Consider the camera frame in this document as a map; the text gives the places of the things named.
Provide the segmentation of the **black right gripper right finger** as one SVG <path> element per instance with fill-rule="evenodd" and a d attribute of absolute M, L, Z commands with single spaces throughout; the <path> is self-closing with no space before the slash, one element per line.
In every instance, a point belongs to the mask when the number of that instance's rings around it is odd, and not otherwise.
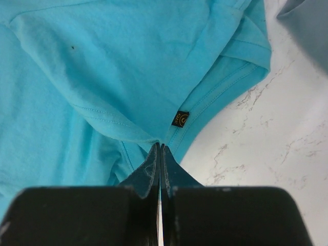
<path fill-rule="evenodd" d="M 166 145 L 160 147 L 161 199 L 170 198 L 175 188 L 203 187 L 194 177 L 178 164 Z"/>

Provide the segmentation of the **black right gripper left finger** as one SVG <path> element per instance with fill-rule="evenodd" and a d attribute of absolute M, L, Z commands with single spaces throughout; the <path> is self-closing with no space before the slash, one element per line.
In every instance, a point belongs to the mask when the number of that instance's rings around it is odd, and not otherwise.
<path fill-rule="evenodd" d="M 145 199 L 155 189 L 158 192 L 159 182 L 159 161 L 160 145 L 155 143 L 145 161 L 125 180 L 118 184 L 118 187 L 132 189 L 141 199 Z"/>

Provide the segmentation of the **turquoise t shirt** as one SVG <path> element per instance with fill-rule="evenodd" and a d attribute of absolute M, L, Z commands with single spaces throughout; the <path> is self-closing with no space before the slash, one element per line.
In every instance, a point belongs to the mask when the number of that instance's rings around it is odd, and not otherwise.
<path fill-rule="evenodd" d="M 1 214 L 22 189 L 113 186 L 270 71 L 263 1 L 1 1 Z"/>

